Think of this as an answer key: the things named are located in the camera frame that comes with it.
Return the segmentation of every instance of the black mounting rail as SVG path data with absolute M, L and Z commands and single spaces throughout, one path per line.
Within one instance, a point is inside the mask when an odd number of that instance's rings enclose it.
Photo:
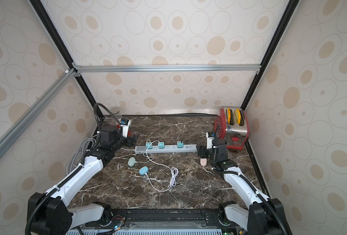
M 73 66 L 73 58 L 70 55 L 68 49 L 66 48 L 63 40 L 61 39 L 58 31 L 56 30 L 53 22 L 51 21 L 51 19 L 49 18 L 49 15 L 47 13 L 47 11 L 45 10 L 43 3 L 40 0 L 30 0 L 31 5 L 34 7 L 36 13 L 38 14 L 41 22 L 43 23 L 43 25 L 45 26 L 45 28 L 47 29 L 49 35 L 51 36 L 54 44 L 56 45 L 58 51 L 60 52 L 60 54 L 62 55 L 62 57 L 64 58 L 65 62 L 67 63 L 69 68 L 74 68 Z M 76 76 L 75 77 L 79 86 L 81 87 L 82 91 L 84 92 L 84 94 L 86 95 L 88 101 L 90 102 L 91 106 L 94 106 L 94 104 L 96 103 L 95 98 L 92 96 L 90 89 L 88 88 L 88 86 L 86 85 L 86 82 L 84 81 L 84 79 L 82 78 L 81 75 Z M 103 117 L 102 112 L 100 111 L 100 109 L 98 108 L 97 110 L 98 116 L 101 118 Z
M 256 157 L 254 156 L 254 153 L 251 148 L 251 144 L 249 143 L 249 139 L 245 141 L 245 148 L 248 151 L 249 158 L 251 159 L 254 171 L 256 172 L 258 182 L 260 183 L 260 186 L 261 186 L 261 191 L 270 197 L 269 191 L 267 190 L 266 183 L 264 181 L 264 178 L 262 177 L 260 167 L 257 164 Z
M 242 103 L 241 109 L 245 110 L 246 106 L 248 105 L 249 101 L 251 100 L 254 91 L 257 88 L 257 85 L 263 75 L 263 73 L 266 70 L 267 65 L 270 62 L 271 57 L 274 54 L 274 51 L 279 43 L 279 40 L 281 40 L 282 35 L 291 19 L 291 16 L 293 14 L 293 12 L 296 9 L 296 6 L 298 5 L 299 0 L 290 0 L 289 3 L 287 4 L 287 7 L 282 15 L 282 18 L 278 24 L 278 27 L 276 28 L 276 31 L 273 35 L 273 38 L 270 41 L 269 47 L 266 50 L 266 53 L 264 55 L 264 58 L 261 61 L 261 68 L 260 71 L 258 72 L 258 74 L 256 74 L 254 76 L 254 79 L 252 81 L 251 86 L 249 87 L 248 92 L 246 93 L 246 96 L 244 98 L 244 101 Z
M 227 232 L 235 230 L 238 226 L 232 222 L 229 225 L 224 225 L 219 219 L 219 209 L 111 209 L 113 215 L 121 215 L 125 218 L 125 226 L 134 227 L 138 223 L 153 222 L 162 223 L 167 226 L 167 223 L 186 223 L 193 222 L 201 227 L 216 227 L 225 229 Z M 85 224 L 85 227 L 95 227 L 96 229 L 111 229 L 114 228 L 119 221 L 112 221 L 107 227 L 101 227 L 97 221 Z

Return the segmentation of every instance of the black corrugated hose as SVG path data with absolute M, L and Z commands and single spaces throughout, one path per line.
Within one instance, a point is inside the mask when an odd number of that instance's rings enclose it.
M 213 169 L 214 172 L 218 174 L 235 174 L 237 176 L 240 176 L 248 185 L 251 187 L 251 189 L 256 192 L 256 187 L 242 174 L 239 174 L 238 172 L 232 172 L 232 171 L 225 171 L 225 172 L 220 172 L 215 169 Z M 257 194 L 257 197 L 262 201 L 262 203 L 267 207 L 269 210 L 270 214 L 273 215 L 274 219 L 277 221 L 280 230 L 282 230 L 283 235 L 288 235 L 286 228 L 284 227 L 284 224 L 282 220 L 279 218 L 279 215 L 275 212 L 275 210 L 272 208 L 272 206 L 265 200 L 265 198 L 261 194 Z
M 104 106 L 101 103 L 95 103 L 94 106 L 93 106 L 93 109 L 94 109 L 94 116 L 95 116 L 96 124 L 98 125 L 98 128 L 97 128 L 98 131 L 101 130 L 101 121 L 100 121 L 100 118 L 98 117 L 98 113 L 96 112 L 97 109 L 98 109 L 98 106 L 101 106 L 102 108 L 104 108 L 115 119 L 115 121 L 119 125 L 121 125 L 120 121 L 115 117 L 115 115 L 113 113 L 111 113 L 111 111 L 106 106 Z M 101 139 L 101 135 L 99 133 L 98 137 L 96 138 L 95 144 L 93 146 L 91 146 L 90 150 L 92 150 L 93 148 L 95 148 L 95 146 L 98 145 L 100 139 Z M 83 156 L 82 156 L 82 159 L 81 159 L 82 165 L 84 164 L 84 162 L 85 162 L 85 153 L 83 153 Z
M 219 129 L 220 129 L 220 124 L 218 124 L 217 129 L 215 131 L 215 136 L 214 136 L 214 139 L 215 139 L 214 144 L 215 144 L 215 146 L 217 146 Z M 214 154 L 213 154 L 213 162 L 212 162 L 213 167 L 215 167 L 215 157 L 217 156 L 217 152 L 218 152 L 218 148 L 215 148 Z
M 79 226 L 77 227 L 77 229 L 78 229 L 78 232 L 79 232 L 80 235 L 84 235 L 83 232 L 82 232 L 82 229 Z
M 57 187 L 61 188 L 64 184 L 66 184 L 73 176 L 75 176 L 79 170 L 82 169 L 82 166 L 79 166 L 73 173 L 71 173 L 64 181 L 62 181 Z M 36 213 L 39 211 L 39 209 L 42 207 L 42 205 L 46 202 L 48 198 L 50 198 L 55 192 L 57 191 L 57 188 L 54 188 L 51 190 L 45 197 L 39 202 L 39 204 L 35 207 L 35 209 L 32 211 L 29 219 L 27 220 L 26 228 L 24 229 L 25 235 L 31 235 L 31 225 L 32 220 L 36 216 Z

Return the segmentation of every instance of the zip tie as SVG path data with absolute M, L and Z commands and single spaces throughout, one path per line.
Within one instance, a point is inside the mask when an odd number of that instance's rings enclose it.
M 101 227 L 107 227 L 108 225 L 110 225 L 112 223 L 112 220 L 109 222 L 109 223 L 107 223 L 106 225 L 101 225 L 101 224 L 99 224 Z
M 57 191 L 60 191 L 60 188 L 56 184 L 54 186 L 52 186 L 52 187 L 57 189 Z

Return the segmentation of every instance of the toaster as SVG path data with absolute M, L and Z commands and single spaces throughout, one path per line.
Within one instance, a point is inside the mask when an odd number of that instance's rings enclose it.
M 249 134 L 245 112 L 238 108 L 222 107 L 214 121 L 214 131 L 218 125 L 218 138 L 227 142 L 227 148 L 242 150 Z

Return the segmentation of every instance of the red component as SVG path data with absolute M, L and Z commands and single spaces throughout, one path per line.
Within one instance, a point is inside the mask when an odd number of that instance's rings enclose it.
M 220 109 L 220 116 L 218 115 L 214 121 L 214 131 L 217 130 L 218 124 L 220 124 L 218 138 L 224 139 L 224 136 L 226 135 L 226 115 L 223 108 Z
M 219 128 L 219 133 L 218 133 L 218 138 L 220 139 L 224 139 L 224 137 L 226 136 L 226 115 L 225 115 L 225 111 L 223 108 L 220 109 L 220 116 L 218 115 L 214 121 L 214 131 L 216 131 L 218 124 L 220 124 L 220 128 Z M 247 127 L 247 134 L 246 137 L 243 141 L 242 144 L 240 145 L 227 145 L 227 148 L 231 148 L 231 149 L 237 149 L 237 150 L 242 150 L 243 149 L 243 145 L 246 141 L 246 139 L 248 138 L 249 135 L 249 124 L 248 124 L 248 120 L 247 118 L 245 118 L 245 124 Z M 232 141 L 238 141 L 239 137 L 231 137 Z

